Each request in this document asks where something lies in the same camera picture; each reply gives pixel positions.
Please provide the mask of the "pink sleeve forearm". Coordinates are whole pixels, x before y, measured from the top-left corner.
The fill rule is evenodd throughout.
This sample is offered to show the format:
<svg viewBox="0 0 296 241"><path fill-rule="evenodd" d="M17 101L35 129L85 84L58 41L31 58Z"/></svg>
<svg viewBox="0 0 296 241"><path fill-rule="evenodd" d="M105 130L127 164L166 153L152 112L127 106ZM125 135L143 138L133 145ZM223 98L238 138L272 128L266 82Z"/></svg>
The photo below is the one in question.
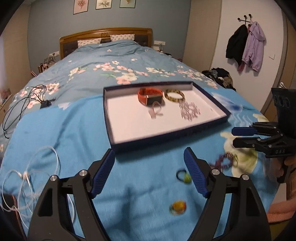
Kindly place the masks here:
<svg viewBox="0 0 296 241"><path fill-rule="evenodd" d="M295 214L295 179L281 184L267 213L269 223L287 221Z"/></svg>

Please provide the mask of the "right hand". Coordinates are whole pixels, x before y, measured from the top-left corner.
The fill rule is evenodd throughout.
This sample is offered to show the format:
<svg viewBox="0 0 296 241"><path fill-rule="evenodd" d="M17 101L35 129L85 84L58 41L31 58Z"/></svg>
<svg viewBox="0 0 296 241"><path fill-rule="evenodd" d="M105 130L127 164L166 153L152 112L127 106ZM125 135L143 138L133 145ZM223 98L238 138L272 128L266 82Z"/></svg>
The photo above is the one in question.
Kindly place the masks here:
<svg viewBox="0 0 296 241"><path fill-rule="evenodd" d="M295 168L295 156L287 157L285 159L285 165L292 166L292 169ZM284 170L282 167L282 162L280 159L273 158L270 161L270 168L269 168L269 178L273 181L276 181L277 178L284 175Z"/></svg>

